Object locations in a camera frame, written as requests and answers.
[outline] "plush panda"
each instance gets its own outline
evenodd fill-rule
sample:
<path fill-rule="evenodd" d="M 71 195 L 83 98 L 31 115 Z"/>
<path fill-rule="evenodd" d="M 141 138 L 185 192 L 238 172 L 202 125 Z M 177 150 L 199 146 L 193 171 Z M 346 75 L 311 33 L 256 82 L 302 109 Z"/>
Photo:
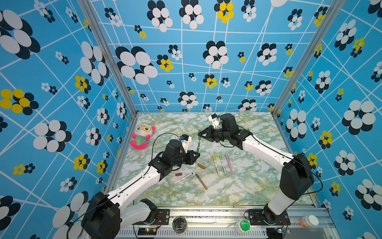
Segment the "plush panda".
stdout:
<path fill-rule="evenodd" d="M 151 138 L 151 135 L 155 129 L 156 128 L 154 126 L 137 126 L 135 133 L 132 135 L 133 140 L 130 142 L 130 145 L 138 150 L 146 148 L 147 140 Z"/>

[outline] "blue wall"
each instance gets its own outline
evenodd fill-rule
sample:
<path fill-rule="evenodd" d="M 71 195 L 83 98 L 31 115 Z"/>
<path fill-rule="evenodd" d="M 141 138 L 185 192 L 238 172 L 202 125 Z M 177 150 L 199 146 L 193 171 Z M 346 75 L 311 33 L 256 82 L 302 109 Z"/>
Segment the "blue wall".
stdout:
<path fill-rule="evenodd" d="M 76 1 L 0 10 L 0 238 L 77 238 L 131 115 Z"/>
<path fill-rule="evenodd" d="M 342 238 L 382 238 L 382 9 L 370 3 L 346 1 L 278 115 Z"/>
<path fill-rule="evenodd" d="M 218 2 L 92 1 L 137 110 L 272 110 L 331 4 Z"/>

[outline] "green button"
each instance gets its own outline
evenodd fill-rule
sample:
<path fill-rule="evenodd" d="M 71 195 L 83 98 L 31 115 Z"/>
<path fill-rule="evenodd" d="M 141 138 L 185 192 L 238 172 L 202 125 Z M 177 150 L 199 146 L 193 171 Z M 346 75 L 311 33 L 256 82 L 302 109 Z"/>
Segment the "green button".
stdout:
<path fill-rule="evenodd" d="M 249 231 L 249 228 L 251 227 L 251 224 L 247 220 L 242 220 L 240 222 L 240 227 L 243 231 Z"/>

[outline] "pink marker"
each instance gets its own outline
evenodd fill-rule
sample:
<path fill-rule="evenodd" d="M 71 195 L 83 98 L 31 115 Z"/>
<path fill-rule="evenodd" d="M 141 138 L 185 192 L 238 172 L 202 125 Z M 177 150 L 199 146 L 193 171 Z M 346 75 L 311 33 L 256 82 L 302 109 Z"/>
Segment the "pink marker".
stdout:
<path fill-rule="evenodd" d="M 228 163 L 228 166 L 230 167 L 230 172 L 233 175 L 232 167 L 231 167 L 231 162 L 230 162 L 230 157 L 228 157 L 228 154 L 226 154 L 225 157 L 227 158 L 227 163 Z"/>

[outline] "green marker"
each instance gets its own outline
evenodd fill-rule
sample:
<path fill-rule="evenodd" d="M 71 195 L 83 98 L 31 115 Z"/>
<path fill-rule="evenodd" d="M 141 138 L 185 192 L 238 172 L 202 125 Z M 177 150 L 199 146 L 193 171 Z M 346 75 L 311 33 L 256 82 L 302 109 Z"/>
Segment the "green marker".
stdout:
<path fill-rule="evenodd" d="M 199 153 L 199 146 L 200 146 L 200 136 L 197 137 L 199 139 L 199 143 L 197 144 L 197 149 L 196 149 L 196 152 Z"/>
<path fill-rule="evenodd" d="M 223 164 L 223 158 L 222 158 L 222 155 L 219 154 L 219 156 L 220 156 L 220 162 L 222 163 L 222 166 L 223 166 L 224 175 L 227 175 L 227 173 L 225 172 L 225 167 L 224 167 L 224 164 Z"/>

